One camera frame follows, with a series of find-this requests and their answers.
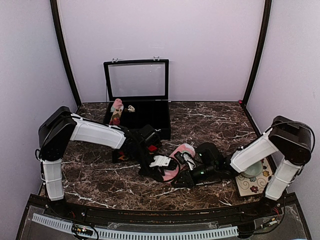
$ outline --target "floral placemat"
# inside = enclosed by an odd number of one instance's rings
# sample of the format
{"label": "floral placemat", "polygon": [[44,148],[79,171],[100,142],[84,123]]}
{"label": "floral placemat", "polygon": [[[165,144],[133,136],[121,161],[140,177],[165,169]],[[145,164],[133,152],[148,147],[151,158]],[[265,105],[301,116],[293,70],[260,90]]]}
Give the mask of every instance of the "floral placemat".
{"label": "floral placemat", "polygon": [[240,174],[235,178],[240,197],[262,194],[265,186],[271,180],[274,173],[268,159],[264,158],[261,162],[263,170],[258,176],[247,178]]}

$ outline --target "black metal pole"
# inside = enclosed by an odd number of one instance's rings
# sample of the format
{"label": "black metal pole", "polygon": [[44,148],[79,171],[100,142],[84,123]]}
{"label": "black metal pole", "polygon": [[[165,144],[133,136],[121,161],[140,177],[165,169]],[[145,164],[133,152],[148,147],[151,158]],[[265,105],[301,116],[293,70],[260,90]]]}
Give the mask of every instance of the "black metal pole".
{"label": "black metal pole", "polygon": [[51,12],[52,12],[52,18],[53,18],[53,23],[54,23],[54,28],[55,28],[56,39],[58,40],[60,54],[62,57],[65,73],[68,78],[75,103],[76,103],[77,107],[79,108],[82,103],[81,103],[81,99],[80,99],[80,96],[79,96],[79,93],[77,90],[76,82],[75,82],[74,75],[71,70],[71,66],[70,66],[70,62],[69,62],[69,58],[68,58],[68,54],[67,54],[64,35],[62,33],[62,27],[61,27],[61,22],[60,22],[60,17],[59,17],[57,0],[50,0],[50,4],[51,4]]}
{"label": "black metal pole", "polygon": [[265,0],[258,45],[256,47],[256,52],[255,52],[253,65],[252,65],[252,69],[251,69],[251,74],[250,74],[248,84],[246,86],[246,90],[245,90],[243,100],[242,100],[242,104],[244,104],[244,106],[246,106],[249,101],[250,94],[252,92],[252,89],[254,87],[254,83],[256,80],[262,52],[263,52],[264,45],[265,45],[266,35],[267,35],[269,17],[270,17],[270,12],[271,12],[271,4],[272,4],[272,0]]}

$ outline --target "ring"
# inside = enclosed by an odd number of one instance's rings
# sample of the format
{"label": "ring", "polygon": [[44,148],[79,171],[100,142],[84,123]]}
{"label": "ring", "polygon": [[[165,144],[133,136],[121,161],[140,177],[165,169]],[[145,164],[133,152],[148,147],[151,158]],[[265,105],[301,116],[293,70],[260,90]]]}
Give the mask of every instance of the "ring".
{"label": "ring", "polygon": [[131,113],[134,113],[136,110],[133,106],[129,105],[128,106],[128,111],[131,112]]}

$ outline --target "marble surface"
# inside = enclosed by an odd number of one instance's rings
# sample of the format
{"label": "marble surface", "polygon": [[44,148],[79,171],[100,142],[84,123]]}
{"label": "marble surface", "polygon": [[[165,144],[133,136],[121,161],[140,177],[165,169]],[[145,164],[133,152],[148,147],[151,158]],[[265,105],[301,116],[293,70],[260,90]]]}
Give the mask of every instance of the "marble surface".
{"label": "marble surface", "polygon": [[[84,103],[78,114],[102,122],[106,103]],[[171,140],[163,140],[161,154],[177,146],[213,142],[226,156],[256,135],[242,108],[235,102],[171,102]],[[143,211],[198,210],[240,205],[258,196],[239,197],[234,179],[172,188],[138,175],[139,165],[112,163],[109,147],[70,142],[62,163],[63,188],[68,202],[102,208]]]}

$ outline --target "lavender wall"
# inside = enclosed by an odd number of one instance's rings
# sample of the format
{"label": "lavender wall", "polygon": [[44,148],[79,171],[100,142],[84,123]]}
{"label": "lavender wall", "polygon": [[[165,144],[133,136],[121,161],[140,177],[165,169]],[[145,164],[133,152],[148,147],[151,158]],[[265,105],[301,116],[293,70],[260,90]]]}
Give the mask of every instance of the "lavender wall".
{"label": "lavender wall", "polygon": [[61,105],[76,110],[50,1],[0,1],[0,63],[0,238],[12,240],[41,182],[38,128]]}
{"label": "lavender wall", "polygon": [[59,1],[83,102],[106,101],[103,62],[170,59],[173,101],[238,101],[257,47],[264,0]]}
{"label": "lavender wall", "polygon": [[297,193],[315,239],[320,236],[320,1],[273,1],[248,109],[261,130],[283,115],[310,125],[317,145],[289,188]]}

